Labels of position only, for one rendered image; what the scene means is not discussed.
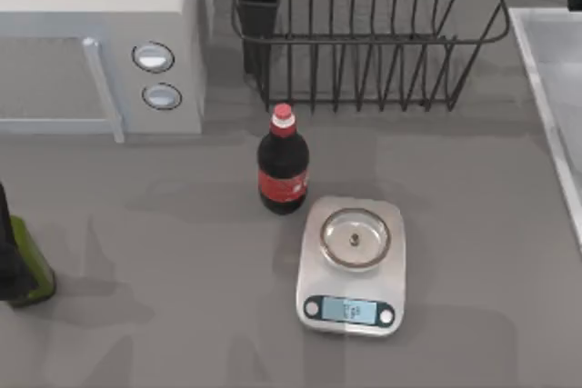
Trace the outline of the dark bottle with red cap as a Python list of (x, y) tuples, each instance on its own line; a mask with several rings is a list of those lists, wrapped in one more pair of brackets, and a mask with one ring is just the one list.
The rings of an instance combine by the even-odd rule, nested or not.
[(290, 104), (276, 104), (257, 148), (257, 186), (263, 205), (279, 215), (298, 210), (307, 196), (310, 153)]

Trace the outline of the silver kitchen scale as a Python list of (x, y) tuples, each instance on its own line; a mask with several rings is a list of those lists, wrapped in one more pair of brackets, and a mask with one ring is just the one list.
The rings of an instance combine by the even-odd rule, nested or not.
[(296, 313), (311, 329), (387, 337), (403, 322), (406, 231), (387, 201), (323, 196), (301, 240)]

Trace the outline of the small microwave knob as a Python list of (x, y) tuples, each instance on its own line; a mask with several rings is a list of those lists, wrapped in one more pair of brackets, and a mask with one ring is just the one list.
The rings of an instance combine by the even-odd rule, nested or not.
[(174, 110), (183, 101), (180, 91), (167, 83), (147, 86), (142, 90), (141, 95), (145, 104), (157, 111)]

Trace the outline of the black cutlery holder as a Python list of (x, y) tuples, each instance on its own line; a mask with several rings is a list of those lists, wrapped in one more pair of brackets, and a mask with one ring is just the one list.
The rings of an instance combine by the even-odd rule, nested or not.
[(276, 29), (280, 0), (235, 0), (243, 42), (244, 68), (247, 75), (259, 75), (269, 43), (259, 39), (271, 38)]

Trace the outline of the large microwave knob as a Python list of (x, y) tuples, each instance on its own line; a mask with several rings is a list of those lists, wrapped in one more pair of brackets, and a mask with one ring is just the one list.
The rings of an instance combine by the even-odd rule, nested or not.
[(131, 58), (137, 68), (154, 75), (167, 72), (176, 62), (169, 47), (153, 41), (134, 46)]

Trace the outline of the green bottle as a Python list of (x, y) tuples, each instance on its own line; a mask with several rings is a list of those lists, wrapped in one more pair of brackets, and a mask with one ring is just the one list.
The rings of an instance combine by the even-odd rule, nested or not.
[(15, 300), (9, 300), (8, 304), (13, 308), (24, 308), (45, 302), (55, 295), (55, 271), (29, 233), (25, 221), (21, 217), (12, 215), (11, 225), (17, 250), (34, 283), (29, 287), (28, 291), (24, 292), (23, 296)]

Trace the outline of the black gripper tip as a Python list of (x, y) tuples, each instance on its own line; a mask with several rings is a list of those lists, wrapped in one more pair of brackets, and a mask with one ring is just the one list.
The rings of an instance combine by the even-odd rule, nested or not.
[(24, 300), (35, 287), (35, 278), (18, 251), (5, 189), (0, 182), (0, 301)]

